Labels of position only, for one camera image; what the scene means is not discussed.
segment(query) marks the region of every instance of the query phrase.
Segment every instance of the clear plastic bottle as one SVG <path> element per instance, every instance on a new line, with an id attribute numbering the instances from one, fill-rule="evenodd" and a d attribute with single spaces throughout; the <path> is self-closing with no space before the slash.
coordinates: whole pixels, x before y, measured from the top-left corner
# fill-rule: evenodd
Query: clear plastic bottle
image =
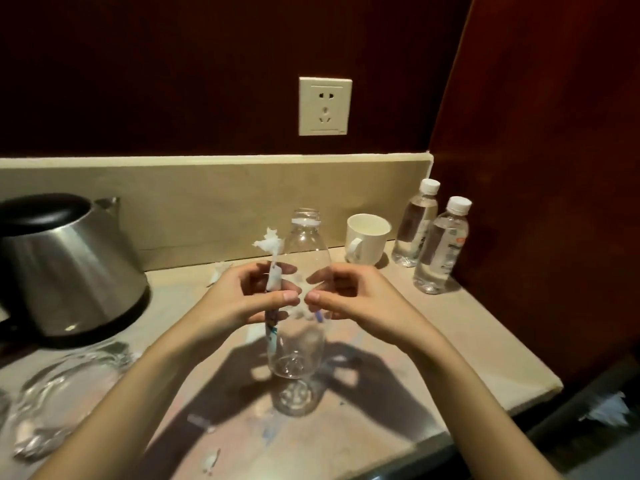
<path id="1" fill-rule="evenodd" d="M 435 196 L 439 188 L 439 181 L 432 178 L 423 179 L 420 182 L 420 192 L 412 197 L 404 209 L 396 244 L 391 252 L 391 259 L 400 266 L 413 267 L 418 263 L 429 224 L 438 215 L 438 201 Z"/>
<path id="2" fill-rule="evenodd" d="M 436 217 L 429 226 L 427 241 L 413 274 L 413 284 L 418 290 L 428 294 L 444 291 L 469 234 L 465 217 L 469 207 L 471 201 L 468 198 L 451 197 L 446 212 Z"/>
<path id="3" fill-rule="evenodd" d="M 297 379 L 313 374 L 320 366 L 324 322 L 330 318 L 330 313 L 324 310 L 309 310 L 304 298 L 309 290 L 319 285 L 325 290 L 333 290 L 333 276 L 329 268 L 329 250 L 318 233 L 319 212 L 297 209 L 291 223 L 291 233 L 284 240 L 278 262 L 295 266 L 292 274 L 287 273 L 291 270 L 283 269 L 282 287 L 299 287 L 300 304 L 268 312 L 267 357 L 274 374 Z M 322 281 L 309 283 L 307 279 L 312 274 L 321 276 Z"/>

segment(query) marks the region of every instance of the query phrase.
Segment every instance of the forearm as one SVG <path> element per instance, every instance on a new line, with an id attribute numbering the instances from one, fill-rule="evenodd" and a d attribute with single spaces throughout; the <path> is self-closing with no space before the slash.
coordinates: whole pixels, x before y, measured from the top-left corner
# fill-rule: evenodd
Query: forearm
<path id="1" fill-rule="evenodd" d="M 435 329 L 417 336 L 408 353 L 474 478 L 561 478 L 446 338 Z"/>
<path id="2" fill-rule="evenodd" d="M 33 478 L 121 478 L 144 452 L 192 366 L 173 344 L 160 339 Z"/>

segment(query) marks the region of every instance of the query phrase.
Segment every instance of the white mug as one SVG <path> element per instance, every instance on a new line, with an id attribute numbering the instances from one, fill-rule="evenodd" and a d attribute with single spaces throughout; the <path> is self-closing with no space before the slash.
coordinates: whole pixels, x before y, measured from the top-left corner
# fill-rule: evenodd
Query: white mug
<path id="1" fill-rule="evenodd" d="M 391 224 L 373 214 L 356 214 L 347 219 L 346 259 L 356 264 L 375 264 L 385 252 Z"/>

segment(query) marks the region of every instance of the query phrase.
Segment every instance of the mug handle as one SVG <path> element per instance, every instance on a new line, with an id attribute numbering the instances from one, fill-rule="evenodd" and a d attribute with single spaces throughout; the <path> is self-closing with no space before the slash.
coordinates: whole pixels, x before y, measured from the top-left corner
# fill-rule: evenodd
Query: mug handle
<path id="1" fill-rule="evenodd" d="M 356 262 L 360 260 L 360 250 L 362 249 L 362 239 L 356 237 L 353 241 L 349 243 L 347 246 L 347 261 Z"/>

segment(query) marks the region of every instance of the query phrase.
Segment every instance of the hand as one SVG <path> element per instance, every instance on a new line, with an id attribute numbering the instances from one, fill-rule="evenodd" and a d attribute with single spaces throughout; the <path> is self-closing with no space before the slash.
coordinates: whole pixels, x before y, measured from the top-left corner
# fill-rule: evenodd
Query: hand
<path id="1" fill-rule="evenodd" d="M 230 267 L 160 341 L 201 362 L 242 325 L 263 322 L 265 310 L 299 304 L 300 288 L 286 280 L 282 290 L 264 292 L 270 264 L 259 261 Z M 296 271 L 295 266 L 278 265 L 283 274 Z"/>
<path id="2" fill-rule="evenodd" d="M 350 318 L 374 337 L 401 349 L 415 345 L 416 334 L 431 328 L 375 267 L 334 263 L 307 281 L 325 282 L 327 271 L 333 274 L 335 292 L 324 290 L 324 284 L 309 291 L 305 302 L 310 308 L 332 311 L 334 319 Z"/>

